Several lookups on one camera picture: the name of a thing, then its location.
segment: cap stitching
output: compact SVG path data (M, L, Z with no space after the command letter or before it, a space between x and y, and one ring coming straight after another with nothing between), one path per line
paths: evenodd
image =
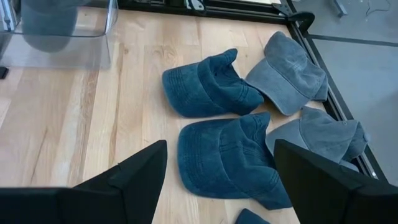
M234 69L233 66L232 66L232 69L233 69L233 72L236 74L237 78L239 78L239 79L241 80L241 78L239 77L238 73L236 72L236 70ZM211 77L211 78L214 80L214 82L219 86L219 84L218 84L218 83L216 82L216 80L214 79L214 76L213 76L213 75L210 75L210 77ZM219 107L223 108L224 110L231 110L231 111L234 111L234 113L236 112L236 110L234 110L233 108L229 108L228 106L224 105L223 103L220 104L219 102L216 102L216 101L208 94L207 86L203 84L202 78L201 78L199 75L198 75L198 78L199 78L199 82L201 83L201 86L202 86L203 89L205 90L206 95L209 97L209 99L211 100L212 103L218 105Z
M272 177L270 178L270 181L269 181L269 183L274 183L274 185L273 185L269 190L266 191L267 193L273 191L273 190L277 187L278 181L276 181L276 180L277 180L278 177L279 177L278 172L277 172L274 168L271 168L271 167L269 167L269 168L270 168L270 169L273 169L273 170L275 171L275 172L273 173ZM258 196L260 196L260 195L264 195L264 194L262 194L262 193L258 193L257 190L256 190L256 191L247 190L247 191L245 191L245 192L243 192L243 193L244 193L244 194L247 194L250 198L253 198L254 200L256 200L255 197L258 197Z
M254 135L254 139L256 140L256 144L260 147L260 148L262 148L260 145L259 145L259 143L258 143L258 138L257 138L257 132L258 132L258 129L259 129L259 127L261 126L261 122L258 120L258 118L257 117L253 117L253 119L254 119L254 121L256 122L256 130L255 130L255 135Z
M297 87L296 87L295 85L293 85L292 82L290 82L290 80L288 80L287 78L285 78L285 77L282 75L282 73L281 73L280 71L278 71L278 69L274 68L274 67L268 62L268 60L266 60L266 62L268 63L268 65L269 65L272 69L274 69L279 75L281 75L281 76L282 76L293 88L295 88L301 95L303 95L303 96L306 97L306 98L309 98L309 96L305 96L299 89L297 89Z
M248 92L247 90L248 90L247 86L243 85L243 88L241 89L239 97L236 100L234 100L234 102L237 102L237 103L240 102L247 95L247 92Z
M327 86L327 85L328 85L328 83L327 83L328 77L325 75L325 76L323 77L323 79L320 80L320 81L318 82L318 84L320 84L320 85L319 85L319 89L318 89L318 91L312 96L312 98L315 98L315 97L318 95L318 93L319 93L319 92L321 91L321 89L322 89L322 84L323 84L325 81L326 81L326 98L328 97L328 96L327 96L327 92L328 92L328 89L329 89L329 87Z
M253 117L253 119L254 119L254 121L255 121L255 123L256 123L256 131L258 130L258 122L257 122L257 118L256 117ZM220 146L223 146L223 144L222 144L222 138L221 138L221 135L220 135ZM232 183L232 185L233 186L235 186L238 190L240 190L241 191L241 193L243 193L243 194L245 194L245 195L247 195L249 198L253 198L254 200L256 200L254 197L255 196L257 196L257 195L260 195L260 194L254 194L254 196L252 196L252 195L249 195L247 192L250 192L251 193L251 191L250 190L248 190L248 191L245 191L245 190L243 190L240 186L238 186L238 185L236 185L235 184L235 182L233 181L233 180L231 180L231 178L229 178L229 175L228 175L228 173L227 173L227 171L225 170L225 168L224 168L224 165L223 165L223 169L224 169L224 171L225 171L225 174L226 174L226 176L227 176L227 178L231 181L231 183ZM272 188L270 189L270 190L268 190L268 192L271 192L271 191L273 191L275 188L276 188L276 186L277 186L277 182L275 181L276 180L276 178L277 178L277 171L275 170L275 172L274 172L274 174L273 174L273 176L270 178L270 183L272 183L272 182L275 182L274 183L274 186L272 186Z
M300 132L300 135L301 135L301 137L302 137L302 139L303 139L303 142L305 143L305 145L307 146L307 148L308 148L308 150L310 151L310 152L313 152L313 153L315 153L315 154L317 154L317 155L320 155L320 156L322 156L322 157L324 157L324 158L327 158L327 159L329 159L329 160L331 160L331 161L334 161L333 159L330 159L329 157L325 157L325 156L323 156L323 155L321 155L321 154L319 154L319 153L317 153L317 152L314 152L314 151L312 151L312 149L310 148L310 146L311 146L311 144L309 144L309 143L307 143L307 140L304 138L305 136L302 134L303 133L303 131L302 131L302 120L303 120L303 118L304 118L304 114L303 114L303 116L300 118L300 123L299 123L299 126L298 126L298 130L299 130L299 132Z
M223 166L223 170L224 170L224 173L225 173L226 177L227 177L228 180L232 183L232 185L233 185L236 189L240 190L237 186L235 186L235 184L233 183L233 181L229 178L228 174L227 174L226 171L225 171L224 166ZM201 189L201 186L197 186L197 184L194 184L195 181L193 181L193 179L191 178L190 175L186 175L185 177L188 177L190 183L192 184L192 186L193 186L194 188L196 188L196 190L197 190L198 192L201 191L201 190L200 190L200 189Z

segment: cap button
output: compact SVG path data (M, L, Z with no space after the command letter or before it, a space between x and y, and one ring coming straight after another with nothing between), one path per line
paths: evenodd
M368 133L363 134L363 139L366 142L370 142L371 141L371 136Z

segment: blue denim cap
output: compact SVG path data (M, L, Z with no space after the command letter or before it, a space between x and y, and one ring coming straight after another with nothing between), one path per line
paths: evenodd
M208 57L167 70L163 86L172 108L188 118L236 113L245 115L256 109L264 98L235 72L232 63L238 50Z
M235 224L269 224L269 222L245 208L239 214Z
M253 198L269 210L291 207L265 135L269 113L190 124L178 138L184 186L213 198Z
M266 57L249 72L246 81L268 96L282 114L292 115L310 100L326 100L326 73L308 59L296 41L276 32L264 54Z
M359 121L336 121L326 112L306 106L301 118L267 135L266 144L272 154L276 139L285 139L356 171L358 168L347 161L362 154L369 141Z

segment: gray floor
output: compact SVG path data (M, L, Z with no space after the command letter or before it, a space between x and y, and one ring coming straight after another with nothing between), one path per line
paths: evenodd
M388 12L373 12L366 16L368 1L371 10L387 9L386 0L340 0L348 15L339 18L333 0L301 0L294 2L297 11L311 11L315 22L310 34L329 35L363 40L398 43L398 1L391 3Z
M338 17L333 0L294 2L312 11L309 34L398 43L398 1L388 12L366 16L368 0L340 0L347 16ZM371 10L386 0L370 0ZM369 146L391 184L398 185L398 47L313 40L355 119L371 136Z
M398 185L398 47L314 40L391 184Z

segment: wood grain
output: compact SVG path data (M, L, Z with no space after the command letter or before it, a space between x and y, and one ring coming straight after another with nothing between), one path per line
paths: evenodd
M272 24L120 11L111 69L11 68L0 81L0 186L72 187L166 139L169 160L154 223L234 223L242 208L271 223L298 223L292 208L267 211L253 200L203 198L184 189L178 134L205 119L179 116L161 83L164 70L233 47L239 50L233 65L244 78L278 30L289 34ZM272 115L267 132L300 116L283 116L270 102L260 111Z

